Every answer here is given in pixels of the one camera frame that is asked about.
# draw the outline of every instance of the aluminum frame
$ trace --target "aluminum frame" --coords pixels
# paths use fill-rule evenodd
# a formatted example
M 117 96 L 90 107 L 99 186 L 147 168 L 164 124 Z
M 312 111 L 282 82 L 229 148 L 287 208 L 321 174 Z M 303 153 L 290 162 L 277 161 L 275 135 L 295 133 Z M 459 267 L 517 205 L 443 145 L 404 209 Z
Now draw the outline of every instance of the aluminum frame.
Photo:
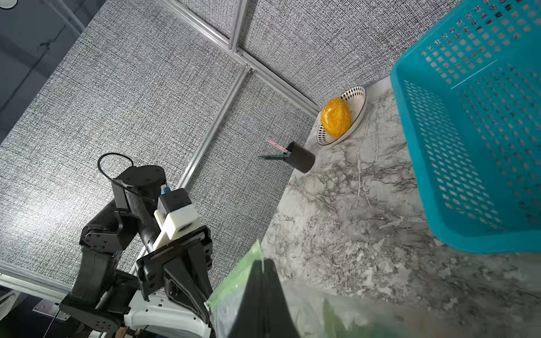
M 233 99 L 235 98 L 235 95 L 239 91 L 240 87 L 242 86 L 242 82 L 244 82 L 244 79 L 248 75 L 248 73 L 251 71 L 250 66 L 245 65 L 241 68 L 239 71 L 235 81 L 231 85 L 231 88 L 229 89 L 229 92 L 227 93 L 227 96 L 225 100 L 223 100 L 222 106 L 214 116 L 214 119 L 210 123 L 210 126 L 206 132 L 206 134 L 203 136 L 203 139 L 199 143 L 199 146 L 197 150 L 195 151 L 194 156 L 190 160 L 190 163 L 188 163 L 188 166 L 186 167 L 186 170 L 184 171 L 184 174 L 180 178 L 179 183 L 176 185 L 175 189 L 178 188 L 185 188 L 192 175 L 194 174 L 195 169 L 199 165 L 199 162 L 201 162 L 201 159 L 203 158 L 203 155 L 207 151 L 208 146 L 210 145 L 210 142 L 212 138 L 214 137 L 214 134 L 218 131 L 218 127 L 220 126 L 220 123 L 222 122 L 223 118 L 225 117 L 227 110 L 229 109 L 229 106 L 233 102 Z
M 239 47 L 240 32 L 246 15 L 246 5 L 248 0 L 238 0 L 235 8 L 235 18 L 231 26 L 231 38 L 229 39 L 228 47 L 230 50 L 236 51 Z
M 13 290 L 60 303 L 71 286 L 39 276 L 27 270 L 0 263 L 0 284 Z
M 156 2 L 161 4 L 167 10 L 171 11 L 173 15 L 186 22 L 190 27 L 203 34 L 205 38 L 213 42 L 223 52 L 235 59 L 235 61 L 239 62 L 240 64 L 250 66 L 255 71 L 255 75 L 257 77 L 259 77 L 272 88 L 274 88 L 294 106 L 301 109 L 312 117 L 317 117 L 321 109 L 315 103 L 310 101 L 309 98 L 301 94 L 299 91 L 290 86 L 287 82 L 282 80 L 282 78 L 273 73 L 270 69 L 268 69 L 259 61 L 254 59 L 242 48 L 237 48 L 236 50 L 230 49 L 229 39 L 227 37 L 219 33 L 216 29 L 206 23 L 199 16 L 195 15 L 186 6 L 177 2 L 176 0 L 156 0 Z

